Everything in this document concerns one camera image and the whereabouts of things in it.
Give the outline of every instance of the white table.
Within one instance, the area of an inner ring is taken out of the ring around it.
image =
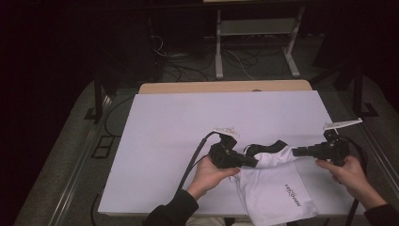
[[[229,92],[234,88],[276,90],[292,84],[303,90]],[[195,92],[195,86],[210,92],[185,93]],[[213,92],[218,86],[226,92]],[[215,127],[234,127],[241,135],[234,149],[241,152],[248,144],[269,145],[278,139],[293,146],[320,143],[325,141],[323,125],[331,122],[318,93],[301,80],[153,84],[144,85],[140,93],[153,93],[152,88],[157,87],[162,94],[138,94],[134,99],[100,213],[143,216],[157,205],[168,203],[193,152]],[[168,93],[173,90],[181,93]],[[218,136],[210,137],[199,156],[207,154],[218,141]],[[343,186],[334,183],[311,157],[297,159],[295,164],[320,216],[347,215],[353,199]],[[358,214],[363,212],[362,207],[358,208]],[[225,179],[199,200],[195,215],[245,214],[235,183]]]

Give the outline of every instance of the person's right hand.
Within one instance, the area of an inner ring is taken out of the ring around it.
[[[347,156],[342,167],[337,167],[325,160],[316,160],[316,165],[329,170],[334,181],[344,186],[351,196],[358,199],[366,209],[370,209],[386,202],[379,196],[367,181],[360,162],[354,156]]]

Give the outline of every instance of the white plastic part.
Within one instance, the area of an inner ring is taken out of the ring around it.
[[[237,133],[237,131],[234,130],[234,128],[215,128],[214,132],[234,137],[235,139],[238,139],[240,137],[240,135]]]
[[[363,120],[361,118],[358,118],[355,121],[338,121],[338,122],[333,122],[333,123],[326,123],[325,126],[323,127],[324,130],[330,130],[330,129],[338,129],[338,128],[343,128],[349,125],[361,123]]]

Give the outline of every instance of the white cloth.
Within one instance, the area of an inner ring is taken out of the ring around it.
[[[244,208],[255,226],[274,225],[317,215],[295,163],[273,168],[241,168],[237,188]]]
[[[288,145],[278,153],[257,153],[254,157],[258,159],[257,169],[273,168],[297,159],[293,156],[293,147]]]

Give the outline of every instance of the person's left hand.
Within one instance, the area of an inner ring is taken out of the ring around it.
[[[226,177],[233,176],[240,172],[239,168],[218,169],[211,161],[209,156],[200,160],[196,175],[194,176],[191,185],[187,188],[187,192],[198,200],[205,195],[208,190],[219,185],[219,183]]]

